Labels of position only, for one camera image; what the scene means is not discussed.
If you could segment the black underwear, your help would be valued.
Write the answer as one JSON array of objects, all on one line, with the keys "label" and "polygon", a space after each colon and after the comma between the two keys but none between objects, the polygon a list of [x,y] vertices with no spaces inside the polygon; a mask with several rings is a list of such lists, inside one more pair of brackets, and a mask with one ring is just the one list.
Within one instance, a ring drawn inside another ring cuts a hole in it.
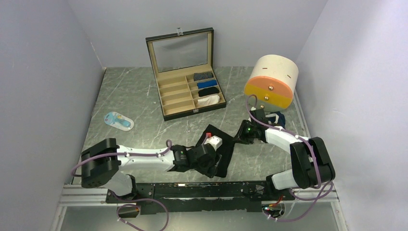
[{"label": "black underwear", "polygon": [[210,132],[212,133],[212,135],[218,136],[222,139],[222,145],[216,150],[216,152],[221,155],[221,159],[218,164],[217,173],[215,176],[221,178],[226,177],[228,166],[232,158],[235,142],[233,141],[232,136],[211,124],[206,127],[206,129],[202,133],[200,139],[198,140],[195,146],[182,146],[182,145],[171,146],[170,150],[173,152],[175,159],[173,160],[173,167],[169,171],[186,172],[188,170],[193,170],[190,169],[189,166],[189,162],[187,159],[187,151],[193,147],[202,145],[205,139],[205,134],[207,132]]}]

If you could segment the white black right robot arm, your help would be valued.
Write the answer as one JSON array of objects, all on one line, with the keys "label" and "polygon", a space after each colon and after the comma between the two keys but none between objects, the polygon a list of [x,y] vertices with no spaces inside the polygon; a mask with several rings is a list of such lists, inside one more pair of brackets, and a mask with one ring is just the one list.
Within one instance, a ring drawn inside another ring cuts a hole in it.
[{"label": "white black right robot arm", "polygon": [[252,110],[235,135],[238,143],[252,144],[257,139],[290,155],[290,170],[268,176],[271,183],[264,187],[267,198],[277,199],[284,189],[306,189],[335,179],[336,173],[322,138],[299,136],[272,123],[270,118],[263,109]]}]

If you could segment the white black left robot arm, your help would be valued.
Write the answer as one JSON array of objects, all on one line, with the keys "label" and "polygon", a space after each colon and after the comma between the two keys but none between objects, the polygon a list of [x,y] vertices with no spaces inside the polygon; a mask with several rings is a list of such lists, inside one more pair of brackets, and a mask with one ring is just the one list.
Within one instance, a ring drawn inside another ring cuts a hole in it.
[{"label": "white black left robot arm", "polygon": [[72,170],[81,178],[83,188],[105,187],[125,202],[137,198],[138,189],[133,176],[126,171],[147,169],[163,172],[195,170],[212,178],[217,173],[221,155],[217,153],[223,140],[206,135],[197,146],[175,145],[166,141],[161,149],[137,149],[118,145],[115,138],[107,138],[81,153],[81,161]]}]

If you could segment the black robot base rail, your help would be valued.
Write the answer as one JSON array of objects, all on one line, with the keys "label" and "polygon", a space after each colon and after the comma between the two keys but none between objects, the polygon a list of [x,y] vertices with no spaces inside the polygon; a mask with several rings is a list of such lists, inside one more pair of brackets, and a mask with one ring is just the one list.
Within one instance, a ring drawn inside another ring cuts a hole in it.
[{"label": "black robot base rail", "polygon": [[119,204],[139,200],[141,214],[163,212],[153,202],[164,204],[169,212],[232,211],[260,212],[276,203],[291,202],[294,197],[288,189],[276,190],[271,181],[231,181],[201,183],[138,183],[136,192],[115,198],[108,190],[106,203]]}]

